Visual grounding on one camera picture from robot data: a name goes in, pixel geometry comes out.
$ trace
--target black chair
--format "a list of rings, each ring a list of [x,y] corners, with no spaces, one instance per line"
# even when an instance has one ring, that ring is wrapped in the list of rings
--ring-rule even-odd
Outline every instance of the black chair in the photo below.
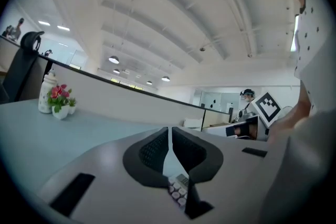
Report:
[[[40,35],[43,34],[43,31],[28,32],[22,37],[20,48],[15,54],[3,82],[3,87],[8,94],[9,102],[19,100],[33,64],[38,57],[38,48],[41,43]]]

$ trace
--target person's arm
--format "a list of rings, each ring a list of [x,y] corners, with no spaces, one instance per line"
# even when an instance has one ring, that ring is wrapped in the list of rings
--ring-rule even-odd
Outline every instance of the person's arm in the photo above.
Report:
[[[306,91],[306,87],[301,81],[298,103],[285,117],[272,124],[269,129],[269,136],[271,137],[282,130],[293,128],[299,120],[309,116],[310,107],[311,104]]]

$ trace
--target flower pot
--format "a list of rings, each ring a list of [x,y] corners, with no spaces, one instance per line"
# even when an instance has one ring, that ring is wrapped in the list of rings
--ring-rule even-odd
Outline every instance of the flower pot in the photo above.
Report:
[[[75,110],[76,110],[76,106],[71,106],[69,108],[69,114],[71,114],[71,115],[74,114]]]
[[[58,113],[55,112],[54,106],[52,107],[51,110],[53,111],[54,117],[58,118],[59,120],[62,120],[68,115],[69,108],[70,108],[69,105],[64,105],[61,107],[61,110]]]

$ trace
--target green leaf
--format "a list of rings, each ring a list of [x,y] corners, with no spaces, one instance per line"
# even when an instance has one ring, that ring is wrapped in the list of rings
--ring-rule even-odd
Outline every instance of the green leaf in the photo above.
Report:
[[[56,105],[55,108],[55,113],[58,113],[61,110],[61,106],[60,105]]]

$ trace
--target small green plant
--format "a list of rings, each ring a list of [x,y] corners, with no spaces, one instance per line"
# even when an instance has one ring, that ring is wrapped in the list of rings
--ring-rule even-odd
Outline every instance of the small green plant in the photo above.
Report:
[[[75,106],[76,103],[77,103],[76,98],[70,98],[70,99],[69,99],[69,105],[70,105],[70,106]]]
[[[62,106],[69,104],[68,98],[72,90],[66,91],[66,87],[66,84],[57,85],[48,92],[48,104],[55,107],[55,113],[58,113],[62,109]]]

